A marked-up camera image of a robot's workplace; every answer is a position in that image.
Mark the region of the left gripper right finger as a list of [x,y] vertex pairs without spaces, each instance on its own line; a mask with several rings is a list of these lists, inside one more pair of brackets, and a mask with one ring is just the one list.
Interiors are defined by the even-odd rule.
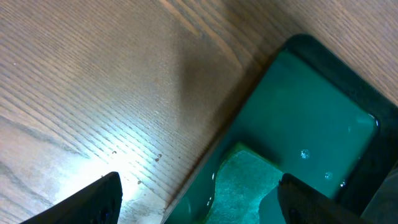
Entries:
[[289,173],[279,180],[277,199],[288,224],[367,224]]

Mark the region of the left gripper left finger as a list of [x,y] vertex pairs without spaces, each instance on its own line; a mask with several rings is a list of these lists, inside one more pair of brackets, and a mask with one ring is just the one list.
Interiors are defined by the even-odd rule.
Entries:
[[117,172],[110,172],[22,224],[117,224],[123,190]]

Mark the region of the green scrubbing sponge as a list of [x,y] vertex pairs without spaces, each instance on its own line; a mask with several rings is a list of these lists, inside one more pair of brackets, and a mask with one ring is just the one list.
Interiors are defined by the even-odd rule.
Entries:
[[282,172],[250,148],[238,144],[221,164],[215,197],[206,223],[259,223],[262,199],[277,185]]

